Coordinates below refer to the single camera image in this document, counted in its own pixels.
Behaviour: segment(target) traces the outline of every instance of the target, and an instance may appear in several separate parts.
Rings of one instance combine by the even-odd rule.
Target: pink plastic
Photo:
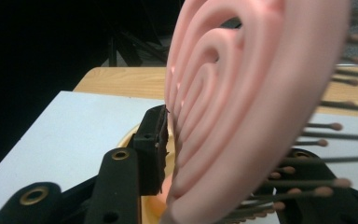
[[[166,74],[176,162],[161,223],[212,223],[286,154],[333,74],[349,0],[186,0]],[[238,17],[240,29],[219,28]]]

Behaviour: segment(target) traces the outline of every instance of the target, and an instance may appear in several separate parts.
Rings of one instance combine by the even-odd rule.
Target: wooden table
[[[358,66],[340,67],[358,71]],[[90,70],[74,91],[141,98],[164,98],[165,67],[97,67]],[[324,95],[328,101],[358,104],[358,87],[332,82]],[[319,107],[319,113],[358,116],[358,111]]]

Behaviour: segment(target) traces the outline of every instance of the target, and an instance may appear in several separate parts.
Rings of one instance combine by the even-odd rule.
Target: hairbrush head
[[[349,0],[185,1],[167,64],[176,159],[161,223],[215,222],[265,180],[320,103],[350,8]],[[241,28],[220,27],[231,18]]]

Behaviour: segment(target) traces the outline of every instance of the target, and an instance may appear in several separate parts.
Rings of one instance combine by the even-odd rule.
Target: tabletop
[[[338,68],[358,72],[358,65]],[[165,67],[96,67],[81,79],[74,91],[163,99],[165,70]],[[324,100],[352,101],[358,105],[358,86],[331,82],[324,94]],[[322,106],[319,106],[316,112],[358,117],[358,111]]]

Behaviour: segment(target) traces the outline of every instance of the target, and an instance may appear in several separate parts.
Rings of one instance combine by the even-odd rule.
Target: white surface
[[[13,193],[34,182],[54,182],[65,191],[97,175],[103,154],[141,122],[147,109],[162,104],[161,100],[61,92],[0,163],[0,208]],[[313,120],[340,122],[342,133],[358,133],[358,118],[318,114]],[[329,140],[328,147],[299,148],[320,157],[358,155],[356,141]],[[358,189],[358,163],[329,167]],[[248,222],[279,223],[275,215]]]
[[[48,181],[65,191],[98,174],[105,152],[161,100],[60,92],[0,163],[0,208],[17,190]]]

